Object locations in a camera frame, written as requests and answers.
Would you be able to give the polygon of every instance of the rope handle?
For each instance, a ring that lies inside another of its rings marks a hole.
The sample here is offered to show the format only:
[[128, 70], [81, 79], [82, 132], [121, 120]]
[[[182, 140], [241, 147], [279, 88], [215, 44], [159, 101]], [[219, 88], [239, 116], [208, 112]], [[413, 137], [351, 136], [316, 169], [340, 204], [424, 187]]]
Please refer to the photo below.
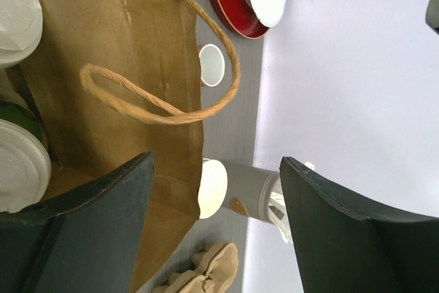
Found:
[[[147, 91], [141, 89], [137, 85], [133, 84], [128, 79], [123, 76], [115, 73], [111, 70], [108, 70], [103, 67], [99, 67], [97, 65], [88, 64], [83, 67], [80, 71], [81, 83], [84, 89], [90, 92], [94, 97], [99, 99], [105, 105], [119, 111], [120, 113], [127, 115], [129, 117], [138, 119], [147, 124], [165, 124], [165, 125], [181, 125], [181, 124], [189, 124], [196, 121], [203, 120], [207, 117], [211, 117], [215, 115], [218, 111], [223, 109], [229, 103], [232, 98], [236, 95], [239, 83], [241, 82], [241, 70], [239, 68], [239, 59], [236, 53], [235, 48], [233, 47], [232, 42], [229, 37], [227, 37], [226, 33], [221, 30], [218, 24], [202, 9], [202, 7], [195, 0], [179, 0], [184, 1], [190, 8], [195, 10], [195, 12], [201, 16], [201, 18], [211, 27], [211, 29], [215, 32], [217, 37], [221, 40], [221, 42], [226, 47], [227, 55], [232, 62], [232, 73], [233, 73], [233, 81], [227, 92], [213, 105], [208, 108], [193, 111], [191, 113], [185, 113], [180, 109], [172, 106], [166, 101], [148, 93]], [[145, 109], [140, 108], [139, 106], [135, 106], [127, 101], [123, 101], [122, 99], [116, 97], [112, 93], [105, 91], [104, 89], [96, 86], [95, 82], [92, 79], [92, 75], [98, 75], [100, 77], [106, 78], [108, 80], [113, 81], [114, 83], [122, 86], [123, 88], [129, 90], [130, 92], [139, 95], [151, 102], [152, 104], [162, 108], [166, 112], [168, 112], [171, 116], [162, 117], [160, 115], [155, 115], [154, 113], [150, 113]]]

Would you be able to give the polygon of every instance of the red tray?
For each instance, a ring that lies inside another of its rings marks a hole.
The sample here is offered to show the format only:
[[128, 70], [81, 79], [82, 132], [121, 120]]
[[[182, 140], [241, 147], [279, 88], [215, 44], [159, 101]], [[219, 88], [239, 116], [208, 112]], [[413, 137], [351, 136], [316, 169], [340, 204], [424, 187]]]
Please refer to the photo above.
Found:
[[210, 0], [215, 13], [232, 32], [249, 39], [261, 38], [268, 27], [259, 22], [246, 0]]

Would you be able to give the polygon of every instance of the gray table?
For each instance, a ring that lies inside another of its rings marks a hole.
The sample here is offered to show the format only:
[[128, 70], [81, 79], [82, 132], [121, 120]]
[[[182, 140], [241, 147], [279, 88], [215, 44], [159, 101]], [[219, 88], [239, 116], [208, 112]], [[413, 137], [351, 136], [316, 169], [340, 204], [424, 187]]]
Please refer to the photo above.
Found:
[[[212, 18], [220, 22], [209, 0], [197, 1]], [[214, 43], [224, 54], [226, 53], [221, 42], [200, 18], [196, 32], [199, 45]], [[241, 87], [235, 99], [223, 111], [204, 121], [204, 157], [252, 165], [263, 39], [247, 40], [231, 32], [228, 32], [228, 35], [241, 60]], [[202, 89], [203, 107], [212, 104], [224, 94], [230, 84], [230, 73], [230, 63], [227, 63], [224, 81], [214, 89]], [[239, 249], [239, 272], [228, 292], [240, 293], [244, 274], [247, 225], [247, 218], [228, 209], [220, 209], [213, 217], [196, 222], [168, 262], [139, 292], [151, 292], [154, 287], [164, 284], [171, 273], [184, 272], [192, 267], [190, 262], [192, 254], [200, 251], [205, 242], [227, 239], [234, 242]]]

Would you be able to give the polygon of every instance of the brown handle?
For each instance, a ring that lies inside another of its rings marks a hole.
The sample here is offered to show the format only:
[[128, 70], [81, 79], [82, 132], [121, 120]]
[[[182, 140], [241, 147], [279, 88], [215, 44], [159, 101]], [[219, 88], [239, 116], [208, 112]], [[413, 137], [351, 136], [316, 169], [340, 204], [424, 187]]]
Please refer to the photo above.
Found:
[[[218, 24], [202, 9], [202, 7], [195, 0], [179, 0], [184, 1], [189, 7], [194, 9], [198, 15], [211, 27], [215, 32], [217, 37], [226, 47], [227, 55], [232, 62], [232, 73], [233, 81], [227, 92], [219, 99], [216, 103], [209, 106], [208, 108], [193, 111], [192, 113], [185, 113], [176, 107], [172, 106], [166, 101], [159, 99], [158, 97], [148, 93], [147, 91], [141, 89], [137, 85], [133, 84], [131, 81], [125, 79], [118, 73], [108, 70], [97, 65], [86, 65], [80, 71], [81, 83], [84, 89], [90, 92], [94, 97], [99, 99], [101, 102], [105, 103], [107, 106], [123, 113], [124, 115], [130, 116], [132, 118], [143, 121], [147, 124], [165, 124], [165, 125], [180, 125], [189, 124], [195, 121], [203, 120], [207, 117], [211, 117], [218, 111], [223, 109], [227, 103], [229, 103], [232, 98], [236, 95], [239, 88], [239, 83], [241, 82], [241, 70], [239, 68], [239, 59], [232, 42], [221, 30]], [[160, 115], [155, 115], [142, 109], [134, 104], [116, 97], [112, 93], [105, 91], [104, 89], [96, 86], [92, 79], [92, 75], [99, 75], [103, 78], [111, 80], [116, 84], [119, 84], [125, 89], [128, 89], [132, 93], [139, 95], [146, 99], [147, 101], [153, 103], [154, 105], [167, 111], [172, 116], [162, 117]]]

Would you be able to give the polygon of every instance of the gray canister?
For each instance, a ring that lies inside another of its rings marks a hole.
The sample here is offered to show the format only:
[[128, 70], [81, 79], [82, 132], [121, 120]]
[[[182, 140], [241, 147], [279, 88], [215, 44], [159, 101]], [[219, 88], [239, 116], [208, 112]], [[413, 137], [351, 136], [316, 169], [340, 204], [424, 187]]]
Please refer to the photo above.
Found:
[[272, 223], [268, 217], [270, 194], [280, 185], [279, 172], [222, 161], [228, 188], [222, 206], [242, 215]]

